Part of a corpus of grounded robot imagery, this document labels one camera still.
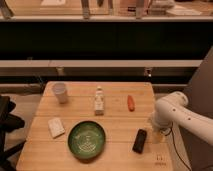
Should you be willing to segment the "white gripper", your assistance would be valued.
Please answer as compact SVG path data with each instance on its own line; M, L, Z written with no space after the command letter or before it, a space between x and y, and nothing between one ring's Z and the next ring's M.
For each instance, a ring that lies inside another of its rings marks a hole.
M150 118L150 124L152 126L152 140L154 143L161 143L164 141L164 135L161 132L159 125L154 121L153 118Z

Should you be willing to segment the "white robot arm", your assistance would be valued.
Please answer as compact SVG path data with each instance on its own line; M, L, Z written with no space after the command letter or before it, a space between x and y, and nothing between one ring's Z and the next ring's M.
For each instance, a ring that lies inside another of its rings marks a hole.
M188 98L175 91L154 103L150 122L155 131L168 129L173 122L184 127L200 139L213 145L213 119L187 109Z

